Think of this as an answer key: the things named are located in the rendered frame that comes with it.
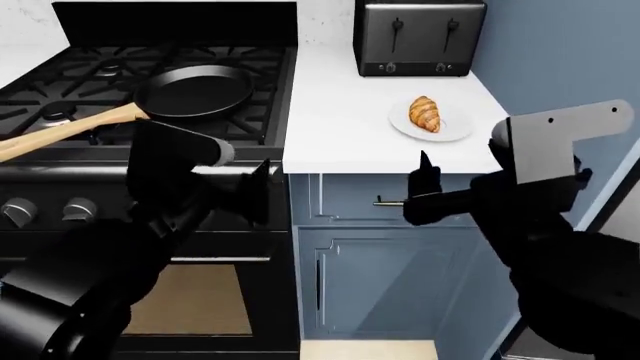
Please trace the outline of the silver black stove knob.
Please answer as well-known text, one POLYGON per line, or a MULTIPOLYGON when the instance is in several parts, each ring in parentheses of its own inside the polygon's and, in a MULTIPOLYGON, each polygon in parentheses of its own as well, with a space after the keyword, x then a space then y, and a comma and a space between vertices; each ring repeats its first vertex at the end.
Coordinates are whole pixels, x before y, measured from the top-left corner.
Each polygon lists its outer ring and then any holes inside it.
POLYGON ((30 224, 37 215, 37 206, 30 200, 15 197, 0 207, 0 213, 17 228, 30 224))
POLYGON ((93 201, 75 197, 64 206, 62 221, 91 223, 95 220, 97 212, 98 207, 93 201))

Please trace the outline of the black round burner cap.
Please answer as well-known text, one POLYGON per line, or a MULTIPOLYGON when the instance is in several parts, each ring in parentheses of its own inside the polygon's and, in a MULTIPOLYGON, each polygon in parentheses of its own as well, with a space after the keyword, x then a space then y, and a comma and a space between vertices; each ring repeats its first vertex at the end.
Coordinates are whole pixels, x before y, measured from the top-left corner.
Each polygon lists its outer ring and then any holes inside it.
POLYGON ((41 118, 47 126, 62 125, 75 120, 77 106, 67 101, 56 101, 47 104, 41 110, 41 118))
POLYGON ((109 59, 100 62, 95 69, 96 77, 118 77, 123 74, 125 63, 120 59, 109 59))

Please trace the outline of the blue cabinet door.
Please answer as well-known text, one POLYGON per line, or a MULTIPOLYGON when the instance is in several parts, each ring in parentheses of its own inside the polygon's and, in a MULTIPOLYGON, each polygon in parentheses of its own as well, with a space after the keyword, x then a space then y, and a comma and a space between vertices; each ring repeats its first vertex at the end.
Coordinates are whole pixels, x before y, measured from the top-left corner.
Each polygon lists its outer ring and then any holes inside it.
POLYGON ((434 338, 484 244, 473 227, 301 228, 296 240, 306 339, 434 338))

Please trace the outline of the black oven door with window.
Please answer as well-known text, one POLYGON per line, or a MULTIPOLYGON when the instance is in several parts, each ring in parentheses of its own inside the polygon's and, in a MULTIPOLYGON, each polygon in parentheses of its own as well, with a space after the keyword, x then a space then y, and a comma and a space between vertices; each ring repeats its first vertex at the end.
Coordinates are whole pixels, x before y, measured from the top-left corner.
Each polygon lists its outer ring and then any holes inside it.
MULTIPOLYGON (((0 278, 70 230, 0 231, 0 278)), ((132 305, 110 360, 289 359, 295 296, 290 233, 192 233, 132 305)))

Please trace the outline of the golden brown croissant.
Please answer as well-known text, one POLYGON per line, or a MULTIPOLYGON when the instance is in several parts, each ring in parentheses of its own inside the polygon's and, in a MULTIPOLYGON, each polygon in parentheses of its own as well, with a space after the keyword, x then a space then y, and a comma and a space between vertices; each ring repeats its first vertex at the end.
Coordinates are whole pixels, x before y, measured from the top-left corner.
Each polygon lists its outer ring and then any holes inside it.
POLYGON ((431 98, 420 96, 409 107, 410 121, 430 133, 438 133, 441 119, 437 104, 431 98))

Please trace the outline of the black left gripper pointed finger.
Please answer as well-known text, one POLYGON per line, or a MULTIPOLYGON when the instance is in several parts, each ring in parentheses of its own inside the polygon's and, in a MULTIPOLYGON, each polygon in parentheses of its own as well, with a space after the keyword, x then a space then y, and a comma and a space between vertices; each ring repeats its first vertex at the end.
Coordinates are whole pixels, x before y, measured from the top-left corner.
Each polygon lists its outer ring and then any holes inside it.
POLYGON ((251 197, 264 197, 268 193, 271 161, 266 159, 250 174, 244 174, 241 188, 251 197))

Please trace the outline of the black steel two-slot toaster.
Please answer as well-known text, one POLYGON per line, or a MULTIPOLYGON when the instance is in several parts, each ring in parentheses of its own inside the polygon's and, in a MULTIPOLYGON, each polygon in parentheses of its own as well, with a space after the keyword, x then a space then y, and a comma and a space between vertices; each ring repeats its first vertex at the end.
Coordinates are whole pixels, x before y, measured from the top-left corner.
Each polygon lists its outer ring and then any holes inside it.
POLYGON ((362 77, 465 77, 487 12, 483 0, 355 0, 362 77))

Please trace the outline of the black gas stove range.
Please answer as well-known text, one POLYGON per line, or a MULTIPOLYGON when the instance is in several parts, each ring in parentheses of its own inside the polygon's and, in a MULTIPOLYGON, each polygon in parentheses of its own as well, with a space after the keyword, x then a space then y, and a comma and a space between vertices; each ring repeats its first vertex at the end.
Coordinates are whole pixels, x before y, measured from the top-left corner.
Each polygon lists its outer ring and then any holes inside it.
POLYGON ((52 7, 0 86, 0 360, 296 360, 295 3, 52 7))

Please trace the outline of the white round plate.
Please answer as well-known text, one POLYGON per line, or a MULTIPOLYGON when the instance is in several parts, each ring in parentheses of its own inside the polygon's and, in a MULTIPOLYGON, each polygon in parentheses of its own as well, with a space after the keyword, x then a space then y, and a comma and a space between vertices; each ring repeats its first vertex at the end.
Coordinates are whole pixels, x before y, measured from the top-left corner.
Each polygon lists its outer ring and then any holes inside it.
POLYGON ((473 133, 474 126, 462 108, 449 101, 435 100, 440 116, 440 130, 430 132, 410 120, 410 105, 417 98, 406 98, 394 104, 388 113, 389 123, 400 133, 417 140, 447 143, 462 140, 473 133))

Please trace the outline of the blue cabinet drawer front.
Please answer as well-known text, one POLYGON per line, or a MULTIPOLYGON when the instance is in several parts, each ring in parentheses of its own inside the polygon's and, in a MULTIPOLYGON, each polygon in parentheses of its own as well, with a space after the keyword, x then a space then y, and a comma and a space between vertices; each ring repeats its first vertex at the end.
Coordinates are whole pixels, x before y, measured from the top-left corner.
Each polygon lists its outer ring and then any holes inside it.
POLYGON ((406 174, 306 174, 301 176, 299 214, 308 224, 332 226, 407 227, 402 207, 373 206, 384 200, 405 200, 406 174))

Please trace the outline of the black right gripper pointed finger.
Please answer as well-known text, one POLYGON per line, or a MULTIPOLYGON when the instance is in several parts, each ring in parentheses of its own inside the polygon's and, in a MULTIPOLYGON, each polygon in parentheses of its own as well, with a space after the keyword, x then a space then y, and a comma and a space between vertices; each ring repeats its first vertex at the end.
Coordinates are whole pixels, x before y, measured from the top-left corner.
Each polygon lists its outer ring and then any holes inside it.
POLYGON ((431 163, 424 151, 420 154, 419 168, 408 176, 407 190, 409 199, 442 192, 441 169, 431 163))

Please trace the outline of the black left gripper blunt finger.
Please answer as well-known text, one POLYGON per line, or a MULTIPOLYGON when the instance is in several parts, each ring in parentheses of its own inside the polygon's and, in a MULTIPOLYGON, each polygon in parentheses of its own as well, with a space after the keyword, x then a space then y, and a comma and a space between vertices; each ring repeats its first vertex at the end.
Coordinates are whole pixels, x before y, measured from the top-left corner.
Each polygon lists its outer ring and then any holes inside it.
POLYGON ((269 198, 252 198, 246 204, 244 218, 251 226, 264 226, 269 223, 269 198))

